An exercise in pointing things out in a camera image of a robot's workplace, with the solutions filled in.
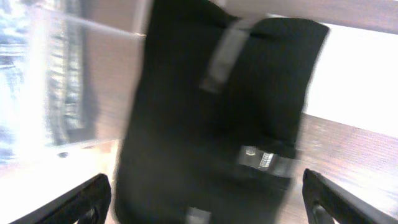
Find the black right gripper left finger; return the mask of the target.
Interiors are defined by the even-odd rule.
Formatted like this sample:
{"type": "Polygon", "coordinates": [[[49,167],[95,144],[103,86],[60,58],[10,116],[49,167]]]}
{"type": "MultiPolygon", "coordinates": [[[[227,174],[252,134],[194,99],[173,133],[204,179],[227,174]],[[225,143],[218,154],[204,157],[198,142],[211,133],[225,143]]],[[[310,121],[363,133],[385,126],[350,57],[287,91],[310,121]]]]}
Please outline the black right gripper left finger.
{"type": "Polygon", "coordinates": [[[98,174],[11,224],[104,224],[110,203],[108,176],[98,174]]]}

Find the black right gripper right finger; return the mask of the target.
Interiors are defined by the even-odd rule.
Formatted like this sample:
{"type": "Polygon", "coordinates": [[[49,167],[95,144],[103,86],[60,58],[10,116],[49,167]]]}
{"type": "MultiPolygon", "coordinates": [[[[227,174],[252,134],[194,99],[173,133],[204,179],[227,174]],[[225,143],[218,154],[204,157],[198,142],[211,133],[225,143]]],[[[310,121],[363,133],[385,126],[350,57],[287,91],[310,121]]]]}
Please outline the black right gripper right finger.
{"type": "Polygon", "coordinates": [[[397,224],[395,218],[310,169],[303,173],[302,195],[309,224],[397,224]]]}

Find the black taped garment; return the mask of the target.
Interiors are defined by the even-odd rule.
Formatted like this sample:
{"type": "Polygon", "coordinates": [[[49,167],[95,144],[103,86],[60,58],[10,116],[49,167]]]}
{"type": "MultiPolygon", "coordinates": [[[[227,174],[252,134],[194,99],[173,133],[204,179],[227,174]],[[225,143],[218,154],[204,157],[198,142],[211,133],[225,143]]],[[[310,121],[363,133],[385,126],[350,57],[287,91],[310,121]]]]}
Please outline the black taped garment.
{"type": "Polygon", "coordinates": [[[120,223],[275,223],[328,27],[156,0],[119,156],[120,223]]]}

